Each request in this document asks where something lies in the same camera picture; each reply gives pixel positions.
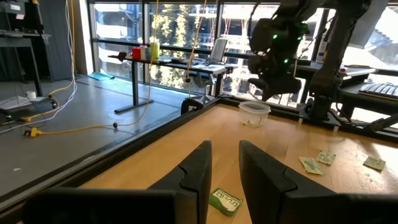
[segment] window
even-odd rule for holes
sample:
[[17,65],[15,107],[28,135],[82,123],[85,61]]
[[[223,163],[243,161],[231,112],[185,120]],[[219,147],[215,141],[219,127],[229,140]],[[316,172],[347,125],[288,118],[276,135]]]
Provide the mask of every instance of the window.
[[[250,53],[248,27],[250,13],[253,10],[252,4],[226,4],[223,9],[223,17],[221,23],[221,36],[227,37],[229,43],[227,45],[227,52],[237,52],[243,54]],[[259,5],[253,15],[251,30],[253,31],[257,22],[261,18],[271,18],[278,9],[278,5]],[[310,34],[305,35],[301,41],[297,54],[301,55],[302,50],[306,49],[310,42],[318,34],[320,19],[323,14],[323,9],[318,9],[316,13],[305,23],[308,24]],[[302,59],[311,59],[313,53],[313,44],[302,55]]]
[[[161,55],[168,55],[178,58],[189,58],[191,53],[162,50]],[[196,58],[208,58],[208,55],[195,54]],[[150,71],[151,82],[176,89],[188,90],[188,83],[185,83],[186,71],[182,69],[169,68],[153,65]],[[194,80],[190,87],[192,92],[204,93],[205,87],[197,86]]]
[[94,9],[98,37],[142,43],[140,4],[95,4]]
[[[109,55],[117,55],[119,52],[131,52],[131,47],[118,44],[98,43],[99,72],[130,80],[132,78],[131,62],[120,62],[116,58],[108,57]],[[138,80],[142,81],[142,64],[139,63],[139,65],[140,73],[138,75]]]
[[[250,100],[253,98],[261,99],[262,90],[248,82],[249,78],[258,78],[257,75],[250,73],[248,69],[248,60],[227,57],[226,61],[227,63],[237,65],[238,68],[235,68],[232,74],[224,77],[222,92]],[[304,87],[305,80],[301,78],[299,78],[299,80],[302,82],[302,87]],[[298,94],[275,95],[267,102],[296,107],[297,102],[301,99],[302,92],[303,90]]]
[[[156,38],[162,45],[211,49],[215,36],[216,5],[159,4]],[[150,5],[150,36],[154,38],[156,5]],[[193,46],[197,25],[204,16],[198,35],[198,45]]]
[[394,28],[397,22],[398,7],[387,7],[365,48],[347,47],[343,63],[398,70],[398,30]]

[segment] bottle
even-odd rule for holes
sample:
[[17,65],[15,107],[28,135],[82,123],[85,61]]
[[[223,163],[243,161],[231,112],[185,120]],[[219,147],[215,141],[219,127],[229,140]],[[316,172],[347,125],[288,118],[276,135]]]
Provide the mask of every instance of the bottle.
[[323,33],[321,44],[319,45],[318,54],[317,54],[318,63],[323,63],[325,60],[326,48],[328,46],[328,41],[326,40],[326,33],[327,32]]
[[160,43],[156,40],[154,43],[150,43],[150,55],[154,57],[154,60],[160,58]]

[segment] dark wall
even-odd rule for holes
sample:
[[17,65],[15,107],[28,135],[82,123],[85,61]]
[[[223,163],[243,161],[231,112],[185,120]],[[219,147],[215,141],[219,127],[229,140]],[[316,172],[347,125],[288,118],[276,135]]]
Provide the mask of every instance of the dark wall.
[[68,46],[65,0],[41,0],[40,12],[44,31],[51,35],[49,56],[54,80],[70,78],[72,76],[72,60]]

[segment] concrete floor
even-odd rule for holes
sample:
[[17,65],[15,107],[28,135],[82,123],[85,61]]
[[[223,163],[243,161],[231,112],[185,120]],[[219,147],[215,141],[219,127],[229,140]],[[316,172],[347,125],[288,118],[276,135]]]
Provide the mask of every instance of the concrete floor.
[[[43,83],[43,92],[47,94],[68,84],[67,80]],[[126,124],[136,121],[144,112],[145,106],[120,115],[114,113],[115,109],[132,103],[132,89],[129,82],[118,80],[99,82],[83,77],[77,80],[77,85],[78,90],[74,100],[53,120],[40,128],[41,131],[63,131],[114,122]],[[22,88],[24,91],[35,90],[32,83],[22,84]],[[141,100],[147,98],[148,89],[148,86],[139,85]],[[0,83],[0,100],[15,96],[16,91],[22,96],[19,83]],[[55,97],[62,105],[71,92],[72,88],[57,93]],[[178,117],[180,105],[186,97],[187,95],[183,93],[152,87],[150,98],[155,102],[148,106],[141,122],[120,127],[119,131],[113,128],[99,128],[75,133],[43,135],[32,139],[22,135],[24,130],[30,129],[23,127],[0,135],[0,209],[42,187],[43,180],[49,183],[59,177],[60,170],[57,169],[72,166],[70,163],[76,163],[79,159],[92,159],[100,154],[103,155],[104,152],[108,153],[118,144],[131,141],[142,133]],[[0,127],[0,131],[7,128],[7,126]]]

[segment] paper card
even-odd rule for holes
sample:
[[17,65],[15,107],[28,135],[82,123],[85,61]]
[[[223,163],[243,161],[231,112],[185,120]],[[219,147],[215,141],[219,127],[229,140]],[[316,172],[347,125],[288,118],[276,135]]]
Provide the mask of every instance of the paper card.
[[333,161],[335,161],[336,155],[330,152],[321,151],[319,152],[317,158],[315,159],[318,162],[322,162],[324,164],[332,165]]
[[210,195],[209,204],[227,216],[233,216],[238,211],[243,200],[240,200],[221,189],[216,189]]
[[323,175],[323,172],[317,162],[313,158],[299,157],[305,170],[311,174]]
[[372,167],[373,169],[383,170],[386,162],[382,159],[375,159],[369,156],[363,164],[364,166]]

